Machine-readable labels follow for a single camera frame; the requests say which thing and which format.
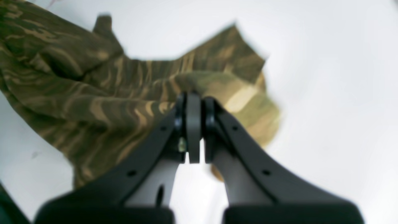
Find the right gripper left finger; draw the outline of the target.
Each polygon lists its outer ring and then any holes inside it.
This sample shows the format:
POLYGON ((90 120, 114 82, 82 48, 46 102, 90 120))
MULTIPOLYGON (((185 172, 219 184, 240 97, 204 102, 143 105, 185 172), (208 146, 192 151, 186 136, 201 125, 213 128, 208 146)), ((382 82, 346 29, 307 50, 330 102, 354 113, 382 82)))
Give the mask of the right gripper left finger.
POLYGON ((36 224, 175 224, 169 208, 175 174, 189 152, 199 163, 201 98, 178 96, 175 107, 116 167, 43 205, 36 224))

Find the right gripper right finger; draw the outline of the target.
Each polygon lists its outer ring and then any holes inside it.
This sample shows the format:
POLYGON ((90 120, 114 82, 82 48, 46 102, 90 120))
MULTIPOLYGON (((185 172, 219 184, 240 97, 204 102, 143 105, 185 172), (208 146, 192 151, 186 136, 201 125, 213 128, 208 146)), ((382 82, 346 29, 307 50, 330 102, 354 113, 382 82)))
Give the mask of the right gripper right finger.
POLYGON ((213 98, 202 102, 205 162, 220 172, 229 202, 223 224, 363 224, 357 206, 272 159, 213 98))

